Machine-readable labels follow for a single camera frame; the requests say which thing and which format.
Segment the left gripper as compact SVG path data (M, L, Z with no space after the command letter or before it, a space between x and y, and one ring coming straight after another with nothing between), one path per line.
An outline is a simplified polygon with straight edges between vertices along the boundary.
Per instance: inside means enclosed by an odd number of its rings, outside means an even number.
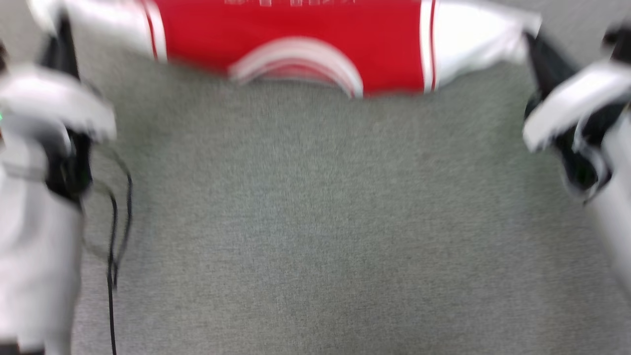
M20 65L1 75L1 127L33 140L46 157L44 182L79 202L92 185L93 144L116 139L113 105L81 83L70 19L59 20L57 46L47 46L41 67Z

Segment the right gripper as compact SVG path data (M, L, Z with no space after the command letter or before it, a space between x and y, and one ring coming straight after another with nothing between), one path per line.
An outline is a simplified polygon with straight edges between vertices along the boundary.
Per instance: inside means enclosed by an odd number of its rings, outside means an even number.
M577 195L591 198L604 185L611 168L599 149L583 137L582 130L597 110L621 103L629 95L630 67L600 61L578 72L576 63L545 33L525 33L524 38L535 90L525 108L524 116L528 118L523 140L529 151L545 150L554 139L575 127L572 151L585 157L596 173L596 182Z

